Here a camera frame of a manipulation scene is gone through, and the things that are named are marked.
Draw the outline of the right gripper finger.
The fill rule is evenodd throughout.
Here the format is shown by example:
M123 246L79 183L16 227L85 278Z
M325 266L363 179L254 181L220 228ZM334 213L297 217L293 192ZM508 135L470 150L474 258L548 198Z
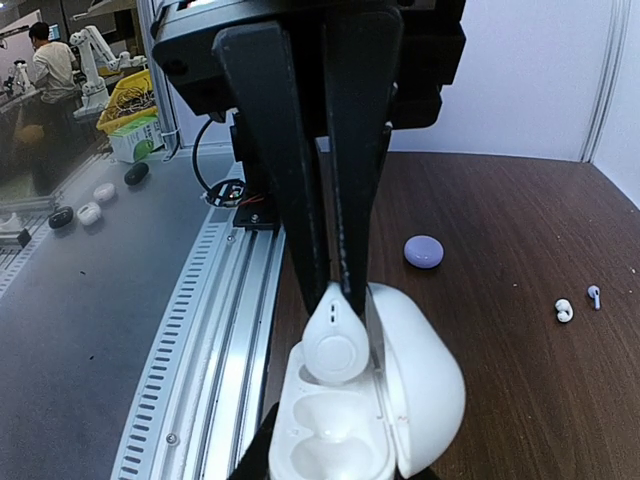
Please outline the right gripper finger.
M269 478L269 449L279 406L279 402L272 405L228 480L266 480Z

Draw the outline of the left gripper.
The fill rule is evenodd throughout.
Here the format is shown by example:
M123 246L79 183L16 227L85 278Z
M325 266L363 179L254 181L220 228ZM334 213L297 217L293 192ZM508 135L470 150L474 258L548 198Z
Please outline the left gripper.
M397 129L429 127L439 115L441 90L453 83L461 60L465 4L351 5L163 1L151 36L155 63L194 114L222 122L237 103L268 173L309 313L325 293L330 268L318 152L305 132L299 94L308 127L327 125L340 287L361 316L370 217L390 139L398 59L391 123ZM324 25L323 75L321 25L333 7L339 9Z

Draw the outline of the white clip earbud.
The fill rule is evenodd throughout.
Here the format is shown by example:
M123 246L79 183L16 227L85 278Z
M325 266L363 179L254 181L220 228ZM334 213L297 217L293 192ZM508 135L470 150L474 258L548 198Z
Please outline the white clip earbud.
M344 297L330 282L302 335L304 363L322 384L346 383L366 368L370 347L367 331Z
M558 299L555 304L556 319L560 323L568 323L574 317L573 307L568 299Z

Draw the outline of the white charging case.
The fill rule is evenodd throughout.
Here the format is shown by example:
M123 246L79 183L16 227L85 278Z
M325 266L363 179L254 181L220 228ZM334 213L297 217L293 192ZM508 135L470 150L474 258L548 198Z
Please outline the white charging case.
M365 370L322 384L290 351L269 449L272 479L408 479L449 447L464 415L462 371L414 301L384 284L366 290Z

